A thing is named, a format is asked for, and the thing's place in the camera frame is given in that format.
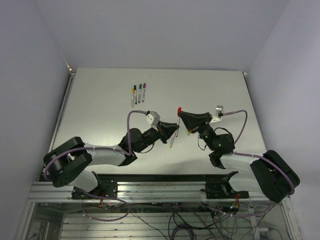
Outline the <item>white pen blue end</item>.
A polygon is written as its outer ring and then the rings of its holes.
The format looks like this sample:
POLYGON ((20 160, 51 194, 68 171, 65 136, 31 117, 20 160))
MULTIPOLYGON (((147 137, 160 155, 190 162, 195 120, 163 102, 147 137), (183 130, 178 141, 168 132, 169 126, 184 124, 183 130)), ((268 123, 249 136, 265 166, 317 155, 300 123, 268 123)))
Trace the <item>white pen blue end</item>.
POLYGON ((134 92, 134 104, 137 105, 138 104, 138 94, 137 94, 137 89, 134 92))

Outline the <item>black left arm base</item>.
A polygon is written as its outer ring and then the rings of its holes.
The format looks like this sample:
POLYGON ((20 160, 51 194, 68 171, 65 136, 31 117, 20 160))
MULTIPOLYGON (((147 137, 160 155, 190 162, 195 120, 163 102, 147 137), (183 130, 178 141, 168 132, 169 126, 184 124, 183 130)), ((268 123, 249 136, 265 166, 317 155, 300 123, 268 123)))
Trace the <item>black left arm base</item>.
POLYGON ((118 192, 118 185, 113 179, 105 178, 94 171, 84 170, 70 185, 73 186, 73 200, 95 199, 91 195, 115 198, 118 192))

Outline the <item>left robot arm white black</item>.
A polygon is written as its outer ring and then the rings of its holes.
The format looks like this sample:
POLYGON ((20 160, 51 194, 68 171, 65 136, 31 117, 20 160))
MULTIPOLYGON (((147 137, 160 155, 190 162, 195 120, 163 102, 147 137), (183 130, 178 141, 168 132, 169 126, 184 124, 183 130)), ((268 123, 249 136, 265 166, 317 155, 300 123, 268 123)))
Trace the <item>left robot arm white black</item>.
POLYGON ((85 171, 88 166, 128 166, 138 159, 137 153, 158 140, 166 144, 178 129, 177 123, 163 121, 145 132, 131 128, 114 146, 91 145, 84 143, 79 136, 72 137, 44 156, 44 178, 56 188, 73 185, 84 189, 89 198, 96 199, 102 193, 102 186, 94 173, 85 171))

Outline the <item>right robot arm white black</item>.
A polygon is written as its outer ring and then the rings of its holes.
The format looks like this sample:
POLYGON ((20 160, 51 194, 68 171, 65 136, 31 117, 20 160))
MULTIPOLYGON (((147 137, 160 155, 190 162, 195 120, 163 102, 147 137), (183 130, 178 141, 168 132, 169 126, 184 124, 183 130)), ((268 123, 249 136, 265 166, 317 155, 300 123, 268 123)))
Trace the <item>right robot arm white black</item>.
POLYGON ((220 192, 231 198, 240 192, 254 192, 266 196, 274 203, 293 195, 300 178, 285 160, 274 150, 261 154, 236 152, 236 142, 230 131, 217 134, 211 124, 218 122, 225 113, 216 116, 209 112, 196 114, 179 111, 178 117, 191 134, 198 134, 205 147, 210 149, 211 164, 222 170, 230 170, 220 181, 220 192))

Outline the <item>white pen red end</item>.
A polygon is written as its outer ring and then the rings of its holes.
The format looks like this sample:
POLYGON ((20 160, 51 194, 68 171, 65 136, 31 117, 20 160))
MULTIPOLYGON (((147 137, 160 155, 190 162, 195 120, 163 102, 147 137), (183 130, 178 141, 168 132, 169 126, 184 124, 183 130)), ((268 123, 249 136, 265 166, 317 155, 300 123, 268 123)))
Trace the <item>white pen red end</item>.
POLYGON ((176 130, 175 132, 175 137, 177 138, 179 136, 179 126, 180 126, 180 121, 181 121, 181 118, 180 117, 177 117, 177 125, 178 125, 178 129, 176 130))

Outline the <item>red pen cap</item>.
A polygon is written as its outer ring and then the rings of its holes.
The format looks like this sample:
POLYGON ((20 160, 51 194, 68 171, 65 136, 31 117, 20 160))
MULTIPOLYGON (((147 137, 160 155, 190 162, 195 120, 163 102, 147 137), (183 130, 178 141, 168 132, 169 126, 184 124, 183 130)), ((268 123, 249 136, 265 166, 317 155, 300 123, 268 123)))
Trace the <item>red pen cap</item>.
POLYGON ((182 112, 182 107, 179 107, 177 110, 177 116, 180 118, 181 117, 181 112, 182 112))

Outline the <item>white pen green end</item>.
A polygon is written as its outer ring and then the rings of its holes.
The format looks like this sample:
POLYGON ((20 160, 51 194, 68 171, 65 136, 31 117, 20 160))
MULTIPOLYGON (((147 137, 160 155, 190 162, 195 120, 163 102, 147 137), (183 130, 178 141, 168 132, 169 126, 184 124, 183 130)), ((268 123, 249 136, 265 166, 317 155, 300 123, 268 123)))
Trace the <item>white pen green end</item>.
POLYGON ((141 100, 142 100, 142 89, 140 90, 140 89, 138 88, 138 103, 140 103, 141 100))

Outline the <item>white pen yellow end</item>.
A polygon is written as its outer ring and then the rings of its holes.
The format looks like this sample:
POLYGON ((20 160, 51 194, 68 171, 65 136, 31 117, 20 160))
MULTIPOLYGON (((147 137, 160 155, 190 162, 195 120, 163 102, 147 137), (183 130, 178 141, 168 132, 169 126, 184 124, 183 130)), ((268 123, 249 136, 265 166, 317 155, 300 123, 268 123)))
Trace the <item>white pen yellow end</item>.
POLYGON ((135 107, 135 101, 134 101, 134 93, 131 92, 131 107, 135 107))

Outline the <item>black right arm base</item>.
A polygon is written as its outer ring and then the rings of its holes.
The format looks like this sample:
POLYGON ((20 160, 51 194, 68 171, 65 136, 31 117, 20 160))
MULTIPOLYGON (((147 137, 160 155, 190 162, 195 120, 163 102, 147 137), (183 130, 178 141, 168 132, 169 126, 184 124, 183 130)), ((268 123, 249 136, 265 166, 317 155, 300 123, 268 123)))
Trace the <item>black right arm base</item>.
POLYGON ((210 174, 204 176, 205 185, 200 190, 206 194, 207 199, 248 199, 247 191, 234 191, 228 180, 231 179, 238 171, 232 171, 228 174, 210 174))

